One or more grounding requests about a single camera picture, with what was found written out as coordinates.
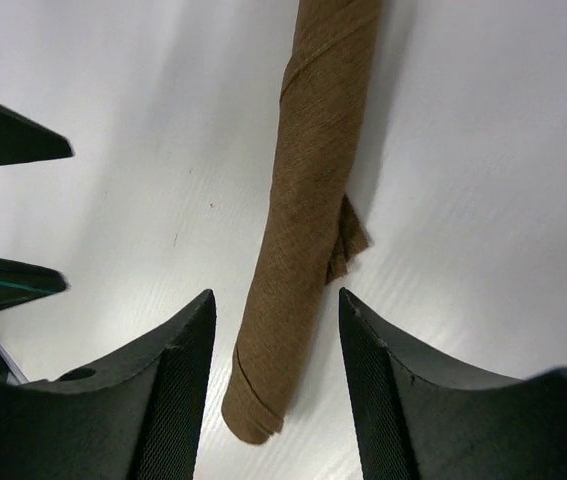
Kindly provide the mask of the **brown cloth napkin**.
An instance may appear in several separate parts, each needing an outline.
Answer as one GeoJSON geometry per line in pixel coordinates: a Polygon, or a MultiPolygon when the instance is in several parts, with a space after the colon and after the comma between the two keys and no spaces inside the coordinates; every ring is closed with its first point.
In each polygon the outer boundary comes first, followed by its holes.
{"type": "Polygon", "coordinates": [[[263,240],[221,413],[240,441],[282,430],[325,287],[368,241],[347,196],[382,5],[303,1],[279,98],[263,240]]]}

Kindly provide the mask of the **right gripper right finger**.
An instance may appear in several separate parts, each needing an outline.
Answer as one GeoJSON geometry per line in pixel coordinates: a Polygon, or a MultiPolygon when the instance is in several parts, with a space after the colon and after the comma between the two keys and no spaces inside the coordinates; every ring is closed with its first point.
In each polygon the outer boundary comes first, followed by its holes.
{"type": "Polygon", "coordinates": [[[525,380],[457,360],[348,290],[339,332],[367,479],[567,479],[567,367],[525,380]]]}

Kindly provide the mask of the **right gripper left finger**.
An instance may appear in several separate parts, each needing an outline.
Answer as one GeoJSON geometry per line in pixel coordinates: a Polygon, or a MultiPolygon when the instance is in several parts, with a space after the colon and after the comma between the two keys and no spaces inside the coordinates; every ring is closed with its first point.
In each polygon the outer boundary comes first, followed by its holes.
{"type": "Polygon", "coordinates": [[[0,382],[0,479],[190,479],[216,305],[165,323],[55,381],[0,382]]]}

